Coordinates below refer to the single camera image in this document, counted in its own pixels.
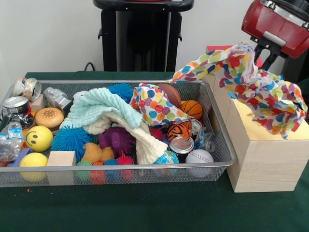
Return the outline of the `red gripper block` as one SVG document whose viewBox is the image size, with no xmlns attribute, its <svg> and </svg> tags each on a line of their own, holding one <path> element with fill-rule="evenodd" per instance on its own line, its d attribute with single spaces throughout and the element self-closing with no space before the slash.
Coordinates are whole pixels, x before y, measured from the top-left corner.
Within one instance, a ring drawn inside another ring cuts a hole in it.
<svg viewBox="0 0 309 232">
<path fill-rule="evenodd" d="M 259 68 L 268 71 L 281 55 L 298 58 L 309 48 L 309 2 L 307 0 L 254 0 L 242 22 L 243 32 L 260 39 L 262 37 L 279 45 L 265 48 L 257 44 L 254 62 L 264 50 L 269 56 Z"/>
</svg>

